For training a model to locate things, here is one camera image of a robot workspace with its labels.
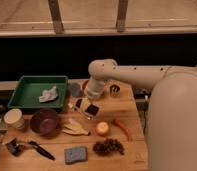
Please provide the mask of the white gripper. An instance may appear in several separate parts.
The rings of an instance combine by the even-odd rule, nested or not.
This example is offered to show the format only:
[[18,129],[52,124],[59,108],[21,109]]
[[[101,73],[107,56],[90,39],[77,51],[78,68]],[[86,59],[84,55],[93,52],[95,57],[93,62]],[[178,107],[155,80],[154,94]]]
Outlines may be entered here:
[[94,99],[99,99],[104,91],[106,81],[90,79],[85,87],[84,94],[87,98],[82,98],[80,103],[80,109],[86,111],[90,106],[90,101]]

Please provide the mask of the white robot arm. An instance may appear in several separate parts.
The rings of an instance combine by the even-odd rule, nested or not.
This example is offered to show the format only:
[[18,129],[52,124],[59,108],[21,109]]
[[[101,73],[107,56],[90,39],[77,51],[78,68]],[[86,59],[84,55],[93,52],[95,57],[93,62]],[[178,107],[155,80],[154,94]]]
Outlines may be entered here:
[[90,99],[101,97],[109,80],[151,93],[148,108],[149,171],[197,171],[197,65],[122,66],[113,59],[88,66],[84,90]]

